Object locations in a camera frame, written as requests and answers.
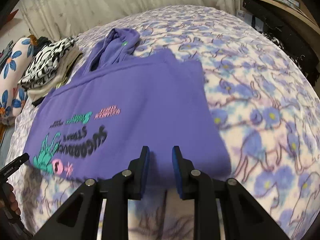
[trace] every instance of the yellow flower center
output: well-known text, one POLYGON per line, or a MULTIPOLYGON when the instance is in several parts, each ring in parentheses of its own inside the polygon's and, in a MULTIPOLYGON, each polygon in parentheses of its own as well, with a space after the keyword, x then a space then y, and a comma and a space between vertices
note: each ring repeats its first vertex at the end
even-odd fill
POLYGON ((269 116, 270 116, 270 118, 271 118, 272 120, 275 120, 275 119, 276 119, 276 115, 275 115, 274 113, 270 113, 269 116))
POLYGON ((264 188, 265 189, 268 189, 270 187, 270 181, 267 181, 265 184, 264 184, 264 188))

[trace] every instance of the floral blanket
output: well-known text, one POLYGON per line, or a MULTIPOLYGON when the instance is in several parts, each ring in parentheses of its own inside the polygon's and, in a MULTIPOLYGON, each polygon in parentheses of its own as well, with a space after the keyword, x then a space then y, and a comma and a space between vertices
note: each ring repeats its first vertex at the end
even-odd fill
MULTIPOLYGON (((169 48, 179 60, 202 62, 212 121, 230 154, 230 176, 291 239, 301 239, 320 208, 320 101, 289 57, 224 11, 183 5, 126 17, 79 35, 84 57, 75 70, 114 27, 140 33, 136 56, 169 48)), ((7 162, 22 154, 36 111, 28 100, 16 119, 7 162)), ((9 182, 22 220, 33 233, 79 186, 25 165, 9 182)), ((129 202, 129 238, 192 239, 193 209, 193 201, 181 201, 175 189, 147 188, 142 201, 129 202)))

